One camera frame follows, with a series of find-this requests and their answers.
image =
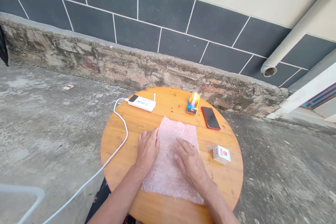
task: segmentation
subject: hand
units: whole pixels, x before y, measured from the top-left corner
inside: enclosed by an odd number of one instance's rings
[[[145,175],[151,170],[160,150],[159,140],[156,138],[159,128],[152,131],[144,131],[139,136],[138,154],[135,161],[135,166],[142,170]]]
[[[203,197],[207,188],[214,182],[207,174],[196,146],[183,139],[177,138],[176,140],[177,142],[174,143],[175,161],[185,179]]]

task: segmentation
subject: pipe opening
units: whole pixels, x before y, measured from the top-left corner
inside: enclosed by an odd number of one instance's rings
[[[264,71],[262,72],[262,74],[265,77],[271,77],[271,76],[275,75],[276,72],[277,72],[277,68],[275,68],[275,67],[264,68],[263,70]]]

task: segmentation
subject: cardboard box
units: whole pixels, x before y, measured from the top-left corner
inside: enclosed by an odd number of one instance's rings
[[[223,148],[222,146],[217,145],[212,149],[213,159],[223,165],[231,162],[230,151],[228,149]]]

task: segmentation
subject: wooden tabletop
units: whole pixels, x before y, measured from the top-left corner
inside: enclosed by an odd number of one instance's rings
[[[143,131],[159,127],[164,116],[196,126],[197,139],[205,168],[209,176],[217,183],[225,200],[234,209],[243,185],[243,159],[238,141],[223,116],[208,102],[201,98],[197,115],[186,112],[191,93],[169,87],[154,87],[142,90],[136,95],[154,99],[156,107],[148,112],[122,102],[116,111],[124,118],[128,127],[128,139],[118,153],[104,168],[106,181],[113,191],[137,156],[138,137]],[[214,110],[220,131],[208,129],[201,107]],[[104,164],[125,139],[126,131],[122,120],[112,114],[106,124],[101,140],[101,162]],[[212,149],[220,145],[230,151],[231,163],[222,165],[212,158]],[[139,190],[129,213],[145,224],[157,223],[212,223],[206,206],[191,201],[168,197],[153,192]]]

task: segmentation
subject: tape dispenser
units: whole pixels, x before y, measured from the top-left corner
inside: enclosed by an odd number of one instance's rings
[[[188,100],[187,113],[196,115],[198,109],[198,103],[201,95],[197,92],[193,92]]]

